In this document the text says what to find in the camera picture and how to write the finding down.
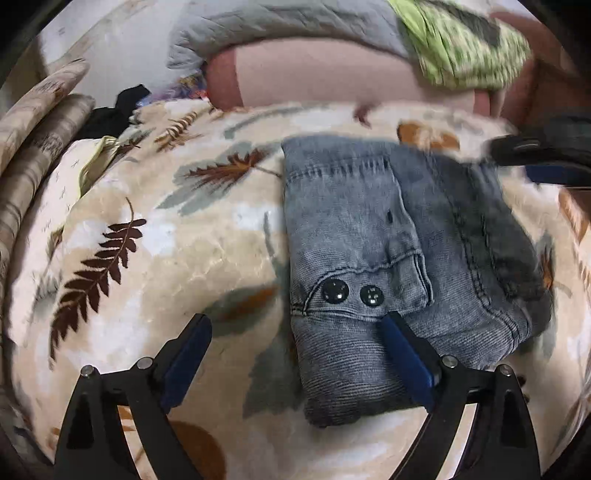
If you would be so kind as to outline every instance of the folded jeans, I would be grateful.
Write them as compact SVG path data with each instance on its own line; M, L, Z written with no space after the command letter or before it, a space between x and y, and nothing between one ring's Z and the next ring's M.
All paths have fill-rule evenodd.
M544 329L550 293L494 166L330 135L282 147L291 327L312 424L412 406L379 337L388 311L473 368Z

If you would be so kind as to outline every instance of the metal screw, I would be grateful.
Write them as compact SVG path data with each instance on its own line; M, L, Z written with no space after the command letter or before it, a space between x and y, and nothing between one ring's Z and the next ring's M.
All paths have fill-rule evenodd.
M94 371L95 367L93 367L92 365L85 365L82 368L80 368L80 375L82 375L85 378L88 378L94 373Z
M457 367L457 358L454 357L453 355L446 355L441 359L441 361L443 362L443 365L445 365L446 367L449 367L449 368L456 368Z
M147 368L150 368L153 363L154 360L152 358L149 356L144 356L138 360L136 365L140 370L146 370Z
M509 365L505 364L499 365L499 372L501 372L506 377L513 375L513 369Z

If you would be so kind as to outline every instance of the metal snap button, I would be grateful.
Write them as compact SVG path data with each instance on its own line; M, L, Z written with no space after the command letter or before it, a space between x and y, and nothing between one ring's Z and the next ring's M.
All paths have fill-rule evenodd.
M328 278L322 282L322 298L328 303L342 303L349 296L349 287L338 278Z
M361 288L359 296L361 297L361 301L368 307L379 307L384 303L384 294L375 285L366 285Z

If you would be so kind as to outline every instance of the blanket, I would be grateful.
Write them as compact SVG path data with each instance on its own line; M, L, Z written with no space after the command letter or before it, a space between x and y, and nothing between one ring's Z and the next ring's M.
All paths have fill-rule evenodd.
M387 138L470 161L510 127L413 103L219 112L181 100L149 105L138 118L151 133L73 206L15 348L12 380L39 447L54 457L83 365L127 369L202 312L214 338L169 419L205 478L389 478L426 416L422 408L326 429L303 415L281 141L315 132ZM589 221L566 191L533 185L520 168L503 170L501 183L554 294L548 330L504 360L524 384L545 469L586 412ZM473 412L441 478L459 461ZM154 479L129 410L119 413L141 478Z

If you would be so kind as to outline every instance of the wall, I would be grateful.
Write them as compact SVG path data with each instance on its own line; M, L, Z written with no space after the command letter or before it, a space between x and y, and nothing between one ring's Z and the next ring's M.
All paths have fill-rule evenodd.
M168 36L187 0L73 0L39 35L48 72L84 57L90 72L75 92L96 106L143 83L153 90L190 72L166 68Z

